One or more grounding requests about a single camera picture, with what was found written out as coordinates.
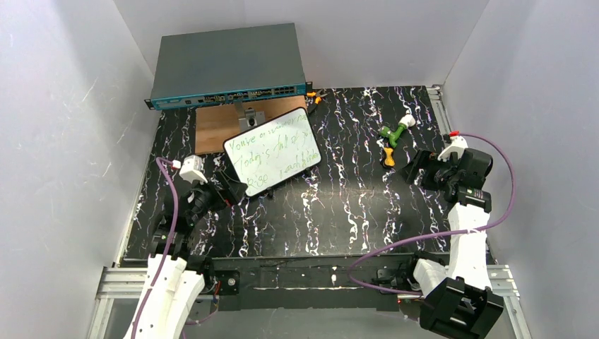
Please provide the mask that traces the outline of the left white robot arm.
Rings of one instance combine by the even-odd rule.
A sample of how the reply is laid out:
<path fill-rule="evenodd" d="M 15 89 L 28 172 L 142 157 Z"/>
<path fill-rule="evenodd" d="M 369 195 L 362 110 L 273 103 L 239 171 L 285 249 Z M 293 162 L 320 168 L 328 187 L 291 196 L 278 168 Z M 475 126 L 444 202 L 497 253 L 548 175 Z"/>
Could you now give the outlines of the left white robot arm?
<path fill-rule="evenodd" d="M 155 228 L 143 287 L 125 338 L 182 336 L 196 298 L 217 286 L 211 259 L 191 254 L 191 231 L 209 212 L 238 204 L 248 187 L 232 168 L 218 170 L 211 179 L 162 158 L 158 167 L 171 201 Z"/>

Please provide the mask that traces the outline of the white whiteboard black frame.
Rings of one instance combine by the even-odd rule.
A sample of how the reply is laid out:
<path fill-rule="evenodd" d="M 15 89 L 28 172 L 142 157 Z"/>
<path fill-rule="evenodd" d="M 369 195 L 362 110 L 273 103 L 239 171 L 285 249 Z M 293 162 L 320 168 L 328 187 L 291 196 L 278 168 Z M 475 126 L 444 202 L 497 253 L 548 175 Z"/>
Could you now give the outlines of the white whiteboard black frame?
<path fill-rule="evenodd" d="M 255 196 L 322 160 L 307 110 L 298 107 L 223 142 L 245 194 Z"/>

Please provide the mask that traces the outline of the yellow black whiteboard eraser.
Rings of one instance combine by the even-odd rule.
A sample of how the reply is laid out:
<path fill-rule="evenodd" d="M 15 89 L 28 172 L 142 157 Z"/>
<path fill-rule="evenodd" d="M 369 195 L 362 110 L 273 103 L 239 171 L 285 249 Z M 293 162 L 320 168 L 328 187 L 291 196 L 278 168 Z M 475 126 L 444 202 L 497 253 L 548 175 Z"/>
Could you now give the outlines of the yellow black whiteboard eraser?
<path fill-rule="evenodd" d="M 382 159 L 381 165 L 386 169 L 393 169 L 395 167 L 395 160 L 393 159 L 394 149 L 391 147 L 382 148 Z"/>

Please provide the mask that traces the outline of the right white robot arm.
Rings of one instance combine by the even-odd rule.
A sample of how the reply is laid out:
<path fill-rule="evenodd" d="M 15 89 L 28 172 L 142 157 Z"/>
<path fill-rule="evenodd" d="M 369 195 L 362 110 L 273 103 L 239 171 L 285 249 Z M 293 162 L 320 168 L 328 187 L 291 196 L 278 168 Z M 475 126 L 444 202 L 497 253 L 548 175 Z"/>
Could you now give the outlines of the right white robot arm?
<path fill-rule="evenodd" d="M 445 338 L 485 338 L 504 310 L 487 272 L 487 235 L 480 227 L 490 218 L 492 199 L 483 191 L 493 166 L 491 155 L 472 148 L 443 156 L 419 150 L 403 176 L 440 191 L 451 209 L 449 262 L 421 251 L 415 255 L 412 279 L 422 291 L 420 326 Z"/>

